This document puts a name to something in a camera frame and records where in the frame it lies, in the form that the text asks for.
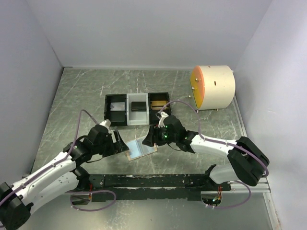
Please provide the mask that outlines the tan leather card holder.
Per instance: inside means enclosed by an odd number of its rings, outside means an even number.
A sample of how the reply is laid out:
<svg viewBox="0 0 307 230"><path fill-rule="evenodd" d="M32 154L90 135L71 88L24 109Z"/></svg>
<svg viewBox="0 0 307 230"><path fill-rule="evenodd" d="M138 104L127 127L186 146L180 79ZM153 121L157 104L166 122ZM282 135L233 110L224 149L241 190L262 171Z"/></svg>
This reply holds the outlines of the tan leather card holder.
<svg viewBox="0 0 307 230"><path fill-rule="evenodd" d="M145 139L145 136L128 141L126 143L126 145L129 148L129 151L126 154L128 161L132 161L132 160L147 156L149 154L152 154L158 151L157 146L155 144L153 147L143 145L142 141L144 139Z"/></svg>

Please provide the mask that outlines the three-compartment black white tray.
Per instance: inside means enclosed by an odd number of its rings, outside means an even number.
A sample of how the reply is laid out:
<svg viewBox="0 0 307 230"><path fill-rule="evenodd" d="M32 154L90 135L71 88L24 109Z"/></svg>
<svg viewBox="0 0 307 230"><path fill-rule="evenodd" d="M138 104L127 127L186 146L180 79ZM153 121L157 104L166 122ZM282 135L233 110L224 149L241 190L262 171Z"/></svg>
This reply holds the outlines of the three-compartment black white tray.
<svg viewBox="0 0 307 230"><path fill-rule="evenodd" d="M113 127L156 125L156 114L169 101L168 92L107 94L104 119Z"/></svg>

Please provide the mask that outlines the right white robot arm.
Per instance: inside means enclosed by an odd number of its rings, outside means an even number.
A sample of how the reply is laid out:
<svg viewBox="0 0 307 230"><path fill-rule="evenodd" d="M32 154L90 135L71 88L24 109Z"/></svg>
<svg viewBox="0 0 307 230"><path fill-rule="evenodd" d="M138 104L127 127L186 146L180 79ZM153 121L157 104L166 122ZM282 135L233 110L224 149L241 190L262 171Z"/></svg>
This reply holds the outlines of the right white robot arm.
<svg viewBox="0 0 307 230"><path fill-rule="evenodd" d="M269 159L247 137L238 140L226 140L205 136L201 131L186 130L174 115L158 113L158 124L151 125L142 141L152 147L174 143L181 151L205 153L224 157L228 163L214 165L203 180L204 187L215 190L220 184L240 180L249 186L256 186L262 177L269 174Z"/></svg>

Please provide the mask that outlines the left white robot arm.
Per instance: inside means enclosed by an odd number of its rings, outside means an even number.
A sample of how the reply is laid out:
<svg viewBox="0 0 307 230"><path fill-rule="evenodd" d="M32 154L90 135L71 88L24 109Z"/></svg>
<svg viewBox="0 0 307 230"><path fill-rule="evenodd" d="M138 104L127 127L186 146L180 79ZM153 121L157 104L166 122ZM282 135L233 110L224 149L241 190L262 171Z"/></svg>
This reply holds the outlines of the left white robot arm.
<svg viewBox="0 0 307 230"><path fill-rule="evenodd" d="M89 173L81 166L94 155L103 158L126 152L129 147L118 131L95 125L88 135L68 144L53 160L31 175L9 185L0 185L0 222L16 230L28 221L35 208L69 192L88 194L93 185Z"/></svg>

